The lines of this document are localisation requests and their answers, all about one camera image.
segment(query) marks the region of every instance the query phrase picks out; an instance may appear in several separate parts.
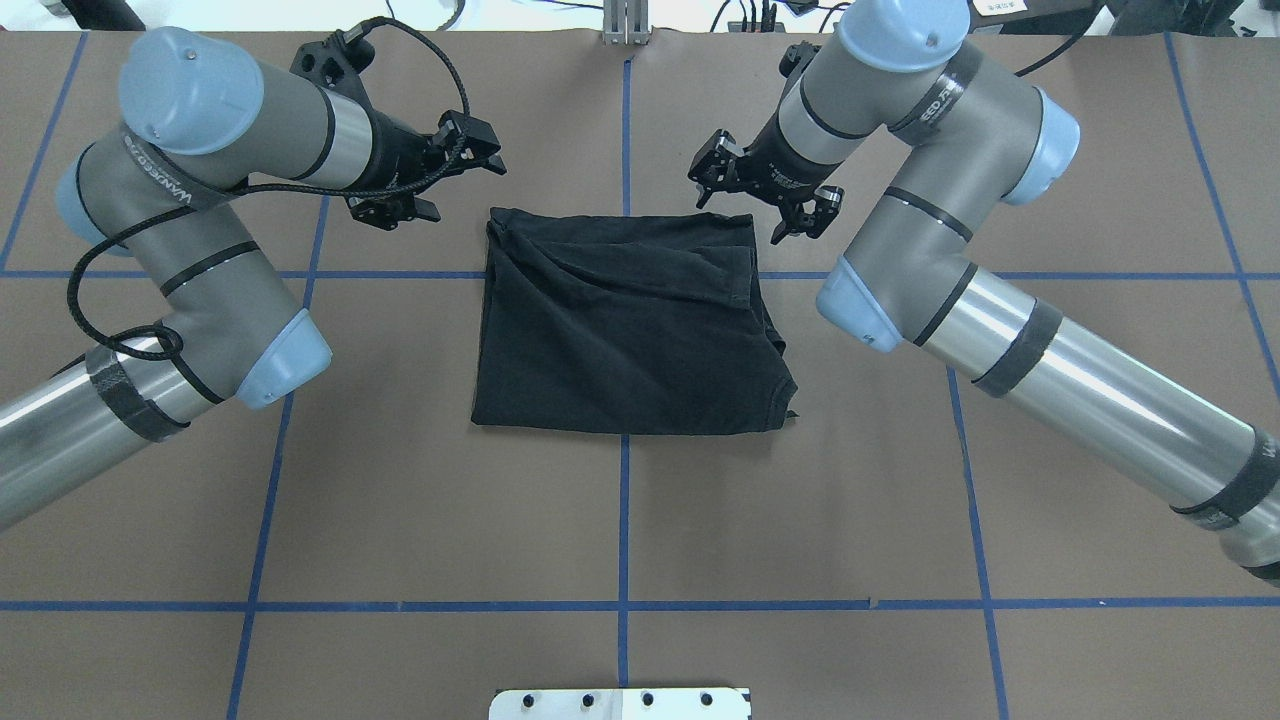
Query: black wire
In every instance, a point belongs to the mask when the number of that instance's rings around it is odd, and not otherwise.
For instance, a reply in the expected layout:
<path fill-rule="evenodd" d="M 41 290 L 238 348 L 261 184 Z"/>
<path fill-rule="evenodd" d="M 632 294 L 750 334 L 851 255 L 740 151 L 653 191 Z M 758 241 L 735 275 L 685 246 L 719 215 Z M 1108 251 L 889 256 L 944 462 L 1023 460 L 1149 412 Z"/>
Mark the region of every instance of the black wire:
<path fill-rule="evenodd" d="M 458 88 L 458 97 L 462 100 L 462 122 L 471 115 L 471 101 L 467 99 L 467 91 L 462 86 L 462 77 L 458 76 L 458 69 L 453 67 L 453 61 L 449 56 L 440 50 L 440 46 L 431 42 L 429 37 L 419 32 L 417 29 L 402 23 L 401 20 L 393 20 L 392 18 L 372 18 L 361 23 L 366 26 L 366 29 L 372 29 L 376 27 L 390 26 L 399 28 L 408 35 L 413 36 L 415 40 L 426 45 L 435 56 L 440 59 L 444 68 L 449 70 L 449 76 L 453 78 L 453 85 Z M 233 192 L 233 195 L 253 195 L 255 192 L 298 192 L 302 195 L 329 195 L 337 197 L 385 197 L 388 195 L 394 195 L 399 192 L 412 191 L 419 192 L 426 190 L 428 187 L 435 184 L 444 173 L 453 168 L 453 161 L 462 152 L 462 147 L 467 141 L 467 133 L 465 127 L 458 128 L 458 140 L 454 141 L 453 147 L 451 147 L 449 161 L 440 165 L 434 173 L 426 177 L 413 181 L 408 184 L 393 186 L 383 190 L 329 190 L 324 187 L 311 187 L 306 184 L 293 184 L 293 183 L 264 183 L 264 184 L 251 184 L 248 187 L 242 187 Z"/>
<path fill-rule="evenodd" d="M 81 256 L 79 261 L 72 269 L 72 277 L 67 281 L 67 309 L 72 313 L 72 320 L 76 325 L 87 334 L 92 341 L 99 345 L 106 346 L 115 352 L 123 352 L 131 357 L 137 357 L 138 360 L 172 360 L 182 352 L 183 342 L 182 336 L 178 334 L 172 328 L 164 325 L 138 325 L 136 328 L 129 328 L 122 333 L 114 336 L 105 336 L 88 322 L 84 316 L 84 311 L 79 306 L 79 286 L 81 281 L 84 279 L 84 272 L 88 270 L 90 263 L 97 259 L 99 255 L 106 252 L 108 250 L 115 247 L 116 245 L 124 242 L 125 240 L 138 234 L 140 232 L 159 225 L 160 223 L 168 223 L 169 220 L 175 220 L 183 215 L 189 215 L 196 210 L 189 206 L 174 208 L 166 213 L 160 213 L 159 215 L 147 218 L 141 223 L 129 225 L 128 228 L 113 234 L 111 237 L 104 240 L 102 242 L 95 245 L 88 252 Z M 134 350 L 128 345 L 124 345 L 125 340 L 136 340 L 140 337 L 164 337 L 169 341 L 169 347 L 163 352 L 148 352 L 143 350 Z"/>
<path fill-rule="evenodd" d="M 453 27 L 454 23 L 458 22 L 458 18 L 462 17 L 462 10 L 466 6 L 467 6 L 467 0 L 453 0 L 453 14 L 449 15 L 449 19 L 440 23 L 440 27 L 435 28 L 435 31 L 442 32 Z"/>
<path fill-rule="evenodd" d="M 1075 45 L 1082 37 L 1084 37 L 1084 33 L 1089 31 L 1089 26 L 1093 24 L 1093 19 L 1098 17 L 1100 12 L 1102 12 L 1102 0 L 1093 0 L 1093 4 L 1089 6 L 1089 22 L 1084 23 L 1084 27 L 1076 31 L 1075 35 L 1073 35 L 1071 37 L 1068 37 L 1066 42 L 1059 45 L 1056 50 L 1053 50 L 1048 55 L 1044 55 L 1039 60 L 1036 60 L 1030 65 L 1027 65 L 1025 68 L 1018 70 L 1014 74 L 1018 77 L 1029 76 L 1036 70 L 1043 68 L 1044 65 L 1052 63 L 1062 53 L 1070 50 L 1071 46 Z"/>
<path fill-rule="evenodd" d="M 564 5 L 567 8 L 586 8 L 589 10 L 603 10 L 600 5 L 588 5 L 586 3 L 570 3 L 568 0 L 534 0 L 534 3 L 547 3 L 550 5 Z"/>
<path fill-rule="evenodd" d="M 388 187 L 384 190 L 347 191 L 347 190 L 328 190 L 321 187 L 308 187 L 303 184 L 264 183 L 264 184 L 251 184 L 247 187 L 242 187 L 237 191 L 233 191 L 232 195 L 244 196 L 244 195 L 253 195 L 256 192 L 300 192 L 303 195 L 329 195 L 340 197 L 385 197 L 389 195 L 410 192 L 410 191 L 417 193 L 430 187 L 435 182 L 438 182 L 442 177 L 444 177 L 444 173 L 449 172 L 453 168 L 453 165 L 457 163 L 457 159 L 462 154 L 462 147 L 466 145 L 467 141 L 466 119 L 471 115 L 471 101 L 467 99 L 467 91 L 462 86 L 462 77 L 458 76 L 458 69 L 453 67 L 453 61 L 449 60 L 449 56 L 444 54 L 444 50 L 440 50 L 440 47 L 436 44 L 431 42 L 431 40 L 428 38 L 425 35 L 402 23 L 401 20 L 397 20 L 394 18 L 372 18 L 361 23 L 361 27 L 366 32 L 383 26 L 390 26 L 403 32 L 407 32 L 419 42 L 426 45 L 433 53 L 435 53 L 435 55 L 440 59 L 440 61 L 444 63 L 444 67 L 449 70 L 449 76 L 453 78 L 453 83 L 458 88 L 458 97 L 462 100 L 462 119 L 461 119 L 462 127 L 457 128 L 458 138 L 451 147 L 448 160 L 445 160 L 435 172 L 428 174 L 426 177 L 419 181 L 403 186 Z M 173 210 L 160 213 L 159 215 L 154 215 L 151 218 L 147 218 L 146 220 L 142 220 L 141 223 L 124 228 L 123 231 L 95 245 L 92 249 L 90 249 L 88 252 L 81 256 L 79 261 L 77 261 L 76 266 L 72 269 L 70 278 L 67 281 L 67 307 L 68 310 L 70 310 L 72 320 L 76 322 L 76 325 L 79 327 L 81 332 L 83 332 L 91 340 L 106 347 L 108 350 L 119 352 L 122 355 L 128 355 L 129 357 L 137 357 L 138 360 L 173 360 L 174 357 L 178 356 L 178 354 L 182 352 L 183 348 L 182 336 L 178 334 L 177 331 L 166 328 L 160 324 L 140 325 L 136 328 L 129 328 L 122 333 L 116 333 L 114 336 L 104 334 L 97 328 L 95 328 L 92 323 L 88 322 L 88 318 L 86 318 L 83 310 L 81 310 L 79 288 L 82 281 L 84 279 L 84 273 L 88 270 L 90 264 L 99 256 L 101 256 L 104 252 L 115 247 L 116 245 L 120 245 L 122 242 L 138 234 L 140 232 L 143 232 L 161 223 L 168 223 L 169 220 L 175 220 L 184 215 L 189 215 L 191 213 L 195 211 L 196 211 L 195 209 L 183 205 L 180 208 L 174 208 Z M 169 347 L 165 347 L 164 351 L 161 352 L 150 352 L 150 351 L 134 350 L 133 347 L 129 347 L 123 342 L 125 340 L 136 340 L 140 337 L 160 338 L 161 346 L 164 346 L 165 342 L 168 342 Z"/>
<path fill-rule="evenodd" d="M 733 0 L 724 0 L 724 3 L 721 5 L 721 9 L 716 10 L 716 18 L 712 19 L 712 29 L 709 29 L 707 32 L 716 32 L 716 26 L 719 24 L 719 17 L 724 14 L 724 8 L 728 8 L 728 4 L 732 3 L 732 1 Z M 746 15 L 742 15 L 742 19 L 746 20 Z"/>
<path fill-rule="evenodd" d="M 849 3 L 836 3 L 833 6 L 827 8 L 827 17 L 822 18 L 822 24 L 818 26 L 818 32 L 827 29 L 827 22 L 831 20 L 831 15 L 835 15 L 837 10 L 845 10 L 849 8 Z"/>

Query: blue tape line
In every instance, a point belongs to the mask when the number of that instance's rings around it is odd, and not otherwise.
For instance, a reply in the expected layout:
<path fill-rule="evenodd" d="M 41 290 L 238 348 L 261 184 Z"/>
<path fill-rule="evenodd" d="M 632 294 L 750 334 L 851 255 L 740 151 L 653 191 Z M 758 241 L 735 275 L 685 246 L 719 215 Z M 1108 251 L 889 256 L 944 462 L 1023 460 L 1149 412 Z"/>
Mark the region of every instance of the blue tape line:
<path fill-rule="evenodd" d="M 1265 597 L 1073 597 L 993 600 L 996 610 L 1123 610 L 1132 607 L 1280 607 L 1280 596 Z"/>
<path fill-rule="evenodd" d="M 45 135 L 40 138 L 40 149 L 36 150 L 36 159 L 31 161 L 31 172 L 27 173 L 27 184 L 22 187 L 22 195 L 18 197 L 18 209 L 13 213 L 13 222 L 9 223 L 9 234 L 4 238 L 4 247 L 0 247 L 0 270 L 4 270 L 5 264 L 9 263 L 9 252 L 13 251 L 13 243 L 18 238 L 18 228 L 22 225 L 22 214 L 27 211 L 31 192 L 36 188 L 40 167 L 45 163 L 45 152 L 49 150 L 49 142 L 54 137 L 58 118 L 63 114 L 63 105 L 67 102 L 67 94 L 72 88 L 72 79 L 76 77 L 77 68 L 79 68 L 79 59 L 84 54 L 84 44 L 87 41 L 88 33 L 82 32 L 79 41 L 76 44 L 76 53 L 72 54 L 72 64 L 67 68 L 67 77 L 63 78 L 63 88 L 58 92 L 58 101 L 54 102 L 54 111 L 50 113 L 49 124 L 45 126 Z"/>
<path fill-rule="evenodd" d="M 622 436 L 618 447 L 618 687 L 625 688 L 630 682 L 631 436 Z"/>
<path fill-rule="evenodd" d="M 271 457 L 271 478 L 266 484 L 266 503 L 262 506 L 262 523 L 257 532 L 257 551 L 253 553 L 253 574 L 248 583 L 248 603 L 244 609 L 244 624 L 241 628 L 239 652 L 236 656 L 236 674 L 232 676 L 232 692 L 227 701 L 227 720 L 234 720 L 239 712 L 241 689 L 244 685 L 244 669 L 248 665 L 248 648 L 253 638 L 253 618 L 257 612 L 257 594 L 262 584 L 262 565 L 266 562 L 266 542 L 271 534 L 271 516 L 275 512 L 275 492 L 280 484 L 280 468 L 284 465 L 284 437 L 289 430 L 289 418 L 293 414 L 293 393 L 284 396 L 280 410 L 280 429 L 275 436 L 275 455 Z"/>
<path fill-rule="evenodd" d="M 622 61 L 622 215 L 631 217 L 631 60 Z"/>
<path fill-rule="evenodd" d="M 1096 272 L 1009 272 L 996 273 L 1006 281 L 1234 281 L 1234 273 L 1096 273 Z"/>
<path fill-rule="evenodd" d="M 1280 607 L 1280 596 L 993 598 L 993 610 L 1129 610 L 1161 607 Z M 261 612 L 617 612 L 613 600 L 276 601 Z M 983 610 L 980 600 L 634 600 L 627 612 L 911 612 Z M 150 600 L 0 600 L 0 612 L 244 612 L 247 602 Z"/>
<path fill-rule="evenodd" d="M 60 279 L 64 281 L 72 277 L 69 270 L 4 270 L 0 272 L 0 278 L 13 278 L 13 279 Z M 147 279 L 147 275 L 142 270 L 88 270 L 84 273 L 84 278 L 110 278 L 110 279 Z"/>
<path fill-rule="evenodd" d="M 307 264 L 307 286 L 302 291 L 302 306 L 311 307 L 311 295 L 316 288 L 316 270 L 320 269 L 320 249 L 324 247 L 324 228 L 329 222 L 329 196 L 320 197 L 320 215 L 316 218 L 316 234 L 311 241 L 311 261 Z"/>
<path fill-rule="evenodd" d="M 808 270 L 767 270 L 759 273 L 762 281 L 824 281 L 828 274 Z"/>
<path fill-rule="evenodd" d="M 316 270 L 323 279 L 426 279 L 426 281 L 483 281 L 484 270 Z"/>
<path fill-rule="evenodd" d="M 306 279 L 310 270 L 280 270 L 285 279 Z M 1006 281 L 1175 281 L 1175 282 L 1217 282 L 1217 281 L 1280 281 L 1280 273 L 1102 273 L 1102 272 L 1052 272 L 1052 270 L 1010 270 L 996 273 Z M 69 270 L 0 270 L 0 278 L 14 279 L 67 279 Z M 146 279 L 142 270 L 90 270 L 86 278 L 124 278 Z M 422 281 L 483 281 L 484 270 L 316 270 L 316 279 L 422 279 Z M 760 273 L 762 281 L 823 281 L 827 273 L 809 270 L 767 270 Z"/>
<path fill-rule="evenodd" d="M 0 600 L 0 612 L 244 612 L 244 602 Z"/>
<path fill-rule="evenodd" d="M 878 612 L 982 610 L 979 600 L 637 600 L 634 612 Z"/>
<path fill-rule="evenodd" d="M 494 602 L 307 602 L 257 603 L 259 612 L 617 612 L 612 600 L 511 600 Z"/>
<path fill-rule="evenodd" d="M 1226 241 L 1226 251 L 1231 256 L 1231 266 L 1235 268 L 1235 277 L 1240 283 L 1240 293 L 1244 296 L 1244 305 L 1249 310 L 1249 322 L 1253 323 L 1253 333 L 1262 347 L 1262 357 L 1267 364 L 1267 374 L 1271 375 L 1271 389 L 1275 392 L 1276 398 L 1280 398 L 1280 372 L 1276 370 L 1276 361 L 1271 355 L 1271 345 L 1267 342 L 1267 333 L 1262 328 L 1262 318 L 1258 315 L 1258 307 L 1253 302 L 1253 292 L 1249 290 L 1249 282 L 1244 275 L 1244 264 L 1240 261 L 1240 252 L 1235 246 L 1235 238 L 1231 236 L 1231 227 L 1226 222 L 1226 211 L 1222 209 L 1221 199 L 1217 195 L 1217 184 L 1213 182 L 1213 174 L 1208 169 L 1208 160 L 1204 158 L 1204 147 L 1201 145 L 1199 132 L 1197 132 L 1196 120 L 1192 118 L 1192 106 L 1187 101 L 1183 73 L 1178 67 L 1174 37 L 1169 32 L 1165 32 L 1165 51 L 1169 54 L 1169 67 L 1174 73 L 1174 87 L 1178 90 L 1178 102 L 1183 108 L 1183 119 L 1187 122 L 1187 133 L 1190 136 L 1192 149 L 1196 151 L 1196 161 L 1199 163 L 1201 174 L 1204 176 L 1204 187 L 1208 190 L 1208 199 L 1213 204 L 1213 214 L 1217 215 L 1217 225 L 1222 231 L 1222 240 Z"/>
<path fill-rule="evenodd" d="M 951 392 L 951 414 L 960 438 L 960 457 L 964 460 L 964 483 L 969 493 L 969 532 L 973 536 L 973 555 L 978 564 L 978 588 L 982 592 L 982 616 L 987 624 L 987 651 L 991 653 L 991 676 L 996 684 L 996 708 L 1000 720 L 1009 720 L 1009 698 L 1005 696 L 1005 669 L 1000 660 L 1000 638 L 996 634 L 996 612 L 991 601 L 991 582 L 987 578 L 987 552 L 982 543 L 982 519 L 978 514 L 978 492 L 973 486 L 973 462 L 969 459 L 969 437 L 964 429 L 964 409 L 960 406 L 960 387 L 956 372 L 947 368 L 947 387 Z"/>

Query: light blue joint cap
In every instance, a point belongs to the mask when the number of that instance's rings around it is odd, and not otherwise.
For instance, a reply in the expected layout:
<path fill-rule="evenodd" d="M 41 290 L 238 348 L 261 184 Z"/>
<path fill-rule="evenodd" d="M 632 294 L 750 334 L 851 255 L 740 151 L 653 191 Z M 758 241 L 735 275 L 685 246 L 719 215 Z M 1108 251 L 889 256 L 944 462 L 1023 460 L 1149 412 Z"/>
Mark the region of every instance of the light blue joint cap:
<path fill-rule="evenodd" d="M 897 332 L 893 320 L 888 319 L 844 255 L 818 291 L 818 311 L 840 329 L 881 352 L 888 352 L 902 342 L 902 333 Z"/>
<path fill-rule="evenodd" d="M 79 160 L 77 158 L 72 163 L 72 167 L 67 168 L 67 172 L 63 173 L 61 179 L 58 181 L 58 190 L 54 191 L 54 202 L 58 205 L 58 215 L 61 217 L 63 223 L 67 223 L 67 227 L 73 233 L 81 236 L 90 245 L 97 245 L 106 240 L 106 236 L 88 218 L 88 211 L 84 210 L 84 201 L 81 200 L 79 186 L 77 184 Z M 108 250 L 106 254 L 123 258 L 133 255 L 128 247 L 122 245 Z"/>
<path fill-rule="evenodd" d="M 1041 94 L 1041 136 L 1036 141 L 1036 151 L 1032 152 L 1032 161 L 1023 173 L 1023 179 L 1018 181 L 1014 190 L 1002 200 L 1010 205 L 1024 205 L 1036 200 L 1053 181 L 1062 177 L 1075 150 L 1080 146 L 1080 123 L 1070 113 L 1064 110 L 1050 99 L 1048 94 L 1036 88 Z"/>
<path fill-rule="evenodd" d="M 303 307 L 253 363 L 236 397 L 251 410 L 261 410 L 323 373 L 330 360 L 329 343 Z"/>
<path fill-rule="evenodd" d="M 968 33 L 969 4 L 963 0 L 858 0 L 836 26 L 855 58 L 891 73 L 946 63 Z"/>
<path fill-rule="evenodd" d="M 262 108 L 262 68 L 247 51 L 177 27 L 142 35 L 120 69 L 129 129 L 180 155 L 221 150 Z"/>

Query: label sticker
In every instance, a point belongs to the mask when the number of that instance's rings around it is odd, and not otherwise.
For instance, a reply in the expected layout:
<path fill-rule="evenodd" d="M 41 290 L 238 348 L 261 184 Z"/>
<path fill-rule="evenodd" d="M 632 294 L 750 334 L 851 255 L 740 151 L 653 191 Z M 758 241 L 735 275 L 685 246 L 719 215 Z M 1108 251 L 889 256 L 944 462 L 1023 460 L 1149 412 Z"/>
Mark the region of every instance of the label sticker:
<path fill-rule="evenodd" d="M 973 0 L 973 9 L 978 10 L 979 15 L 989 18 L 991 15 L 1025 13 L 1027 3 L 1023 0 Z"/>

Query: folded black shirt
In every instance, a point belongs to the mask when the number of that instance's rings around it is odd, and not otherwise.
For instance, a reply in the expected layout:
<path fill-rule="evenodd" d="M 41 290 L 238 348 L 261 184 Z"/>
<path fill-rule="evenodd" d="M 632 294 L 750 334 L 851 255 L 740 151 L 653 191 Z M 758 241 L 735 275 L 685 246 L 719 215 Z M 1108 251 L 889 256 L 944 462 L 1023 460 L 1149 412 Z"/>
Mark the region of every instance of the folded black shirt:
<path fill-rule="evenodd" d="M 750 215 L 490 210 L 471 421 L 635 434 L 782 427 L 796 386 Z"/>

